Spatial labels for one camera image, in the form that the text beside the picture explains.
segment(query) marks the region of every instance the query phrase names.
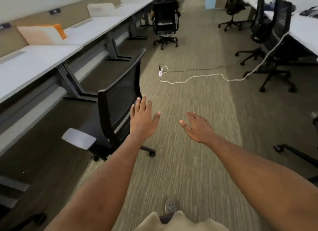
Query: beige carpet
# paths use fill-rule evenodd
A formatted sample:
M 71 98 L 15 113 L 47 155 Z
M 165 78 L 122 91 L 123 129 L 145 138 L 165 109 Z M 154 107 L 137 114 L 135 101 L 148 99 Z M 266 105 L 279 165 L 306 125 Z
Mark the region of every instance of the beige carpet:
M 237 16 L 246 19 L 248 11 Z M 165 64 L 171 72 L 187 69 L 216 70 L 185 71 L 165 74 L 162 80 L 185 81 L 193 75 L 222 73 L 230 79 L 240 78 L 252 70 L 258 61 L 234 57 L 238 50 L 253 49 L 248 24 L 239 32 L 236 27 L 227 32 L 217 23 L 230 17 L 223 10 L 204 9 L 204 0 L 185 0 L 174 44 L 153 46 L 157 39 L 151 28 L 142 34 L 146 41 L 125 41 L 121 52 L 134 54 L 147 48 L 141 63 L 141 92 L 153 100 L 153 111 L 161 111 L 157 132 L 145 145 L 156 149 L 150 158 L 140 151 L 124 207 L 113 228 L 133 230 L 153 211 L 164 213 L 165 201 L 174 197 L 181 210 L 193 221 L 206 218 L 224 224 L 230 230 L 267 230 L 268 225 L 248 205 L 217 157 L 190 140 L 179 124 L 186 111 L 205 116 L 216 132 L 229 141 L 290 167 L 305 177 L 317 170 L 290 153 L 277 154 L 272 145 L 286 143 L 317 157 L 317 135 L 310 112 L 318 109 L 317 71 L 295 69 L 292 72 L 299 92 L 287 92 L 287 87 L 271 80 L 266 93 L 258 92 L 265 76 L 255 75 L 242 82 L 226 82 L 220 76 L 199 77 L 185 84 L 161 83 L 158 65 Z M 125 71 L 127 63 L 103 62 L 84 81 L 87 90 L 97 91 Z M 0 229 L 17 224 L 36 212 L 45 212 L 49 220 L 41 227 L 30 225 L 25 230 L 43 230 L 59 212 L 72 193 L 100 165 L 90 160 L 91 154 L 63 142 L 60 137 L 70 127 L 77 128 L 85 119 L 89 103 L 63 100 L 34 128 L 0 158 L 2 175 L 26 181 L 31 189 L 20 195 L 20 202 L 0 222 Z

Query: right arm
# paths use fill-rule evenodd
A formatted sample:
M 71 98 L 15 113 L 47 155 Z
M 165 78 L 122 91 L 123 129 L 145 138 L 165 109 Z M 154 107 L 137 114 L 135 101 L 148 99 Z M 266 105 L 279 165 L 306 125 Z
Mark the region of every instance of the right arm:
M 275 229 L 318 229 L 318 188 L 292 170 L 268 161 L 217 135 L 208 121 L 187 112 L 189 136 L 208 146 L 220 159 L 249 204 Z

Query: beige clothing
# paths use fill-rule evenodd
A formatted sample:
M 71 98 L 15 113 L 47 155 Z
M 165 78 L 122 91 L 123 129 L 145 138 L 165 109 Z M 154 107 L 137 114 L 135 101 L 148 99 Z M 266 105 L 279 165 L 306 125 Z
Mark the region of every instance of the beige clothing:
M 176 212 L 168 224 L 162 224 L 156 212 L 151 213 L 134 231 L 229 231 L 222 224 L 207 219 L 194 223 L 182 211 Z

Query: person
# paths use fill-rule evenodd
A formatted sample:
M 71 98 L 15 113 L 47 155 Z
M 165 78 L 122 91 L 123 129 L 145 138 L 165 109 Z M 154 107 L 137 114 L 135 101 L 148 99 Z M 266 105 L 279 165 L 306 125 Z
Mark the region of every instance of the person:
M 175 11 L 176 11 L 177 17 L 179 18 L 181 16 L 181 12 L 180 12 L 180 6 L 179 6 L 179 3 L 178 3 L 177 0 L 154 0 L 153 4 L 156 4 L 156 3 L 167 3 L 167 2 L 175 2 L 176 3 Z M 151 19 L 154 19 L 154 17 L 155 17 L 155 12 L 152 9 L 151 10 Z
M 130 111 L 128 137 L 78 189 L 46 231 L 111 231 L 124 204 L 139 149 L 159 123 L 161 113 L 157 112 L 152 118 L 151 109 L 152 102 L 146 103 L 146 96 L 137 99 Z M 313 184 L 292 170 L 225 140 L 195 112 L 187 112 L 186 116 L 190 125 L 180 120 L 185 132 L 217 155 L 249 204 L 273 228 L 279 231 L 317 230 L 318 189 Z M 135 230 L 228 230 L 212 219 L 194 224 L 182 211 L 176 212 L 174 203 L 170 202 L 169 207 L 170 217 L 160 218 L 153 212 Z

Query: chair armrest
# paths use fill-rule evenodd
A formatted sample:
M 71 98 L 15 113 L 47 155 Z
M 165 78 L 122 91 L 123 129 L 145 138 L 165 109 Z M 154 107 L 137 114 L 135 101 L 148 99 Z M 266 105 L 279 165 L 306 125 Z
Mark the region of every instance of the chair armrest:
M 68 129 L 62 139 L 84 150 L 89 150 L 97 141 L 95 137 L 73 128 Z

